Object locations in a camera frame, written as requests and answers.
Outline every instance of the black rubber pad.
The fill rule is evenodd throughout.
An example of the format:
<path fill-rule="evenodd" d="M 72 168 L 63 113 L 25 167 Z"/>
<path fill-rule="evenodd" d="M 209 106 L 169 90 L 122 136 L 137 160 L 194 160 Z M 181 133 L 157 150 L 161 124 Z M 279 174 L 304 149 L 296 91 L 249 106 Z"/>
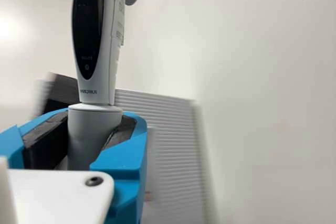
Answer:
<path fill-rule="evenodd" d="M 26 169 L 54 169 L 68 152 L 68 112 L 52 116 L 22 139 Z"/>

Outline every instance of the gray surface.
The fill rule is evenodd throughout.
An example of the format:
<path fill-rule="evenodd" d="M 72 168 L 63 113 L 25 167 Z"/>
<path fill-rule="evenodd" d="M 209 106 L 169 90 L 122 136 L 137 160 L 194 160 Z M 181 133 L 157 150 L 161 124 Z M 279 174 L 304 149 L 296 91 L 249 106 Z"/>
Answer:
<path fill-rule="evenodd" d="M 148 149 L 153 201 L 143 223 L 207 223 L 204 173 L 190 100 L 116 90 L 115 105 L 146 119 L 157 138 Z"/>

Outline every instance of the black rectangular object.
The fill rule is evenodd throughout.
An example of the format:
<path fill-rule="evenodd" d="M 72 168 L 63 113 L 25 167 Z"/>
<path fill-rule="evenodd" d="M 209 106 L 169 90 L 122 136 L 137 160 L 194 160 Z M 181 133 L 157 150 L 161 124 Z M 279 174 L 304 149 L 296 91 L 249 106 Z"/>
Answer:
<path fill-rule="evenodd" d="M 77 80 L 56 74 L 55 80 L 51 83 L 51 88 L 47 94 L 42 114 L 67 108 L 69 105 L 76 103 L 79 103 Z"/>
<path fill-rule="evenodd" d="M 60 112 L 22 138 L 25 169 L 54 169 L 68 153 L 68 112 Z"/>

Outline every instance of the black screw head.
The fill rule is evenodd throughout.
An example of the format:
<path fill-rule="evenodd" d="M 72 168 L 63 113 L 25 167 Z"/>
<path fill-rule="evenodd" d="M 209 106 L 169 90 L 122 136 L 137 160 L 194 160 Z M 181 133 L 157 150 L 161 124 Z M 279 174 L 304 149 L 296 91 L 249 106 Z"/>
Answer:
<path fill-rule="evenodd" d="M 92 177 L 89 178 L 86 182 L 86 186 L 99 186 L 101 183 L 103 183 L 103 179 L 101 177 Z"/>

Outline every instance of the white wall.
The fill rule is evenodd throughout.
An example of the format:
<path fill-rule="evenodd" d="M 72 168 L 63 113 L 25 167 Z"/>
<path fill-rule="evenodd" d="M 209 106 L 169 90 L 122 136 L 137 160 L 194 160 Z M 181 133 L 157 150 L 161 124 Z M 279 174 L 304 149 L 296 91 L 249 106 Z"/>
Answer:
<path fill-rule="evenodd" d="M 201 105 L 220 222 L 335 223 L 335 0 L 137 8 L 129 45 Z M 175 82 L 180 68 L 189 83 Z"/>
<path fill-rule="evenodd" d="M 37 1 L 0 0 L 0 106 L 28 108 L 47 71 L 75 75 L 72 0 Z M 197 100 L 221 223 L 336 222 L 335 6 L 138 0 L 127 9 L 117 87 Z"/>

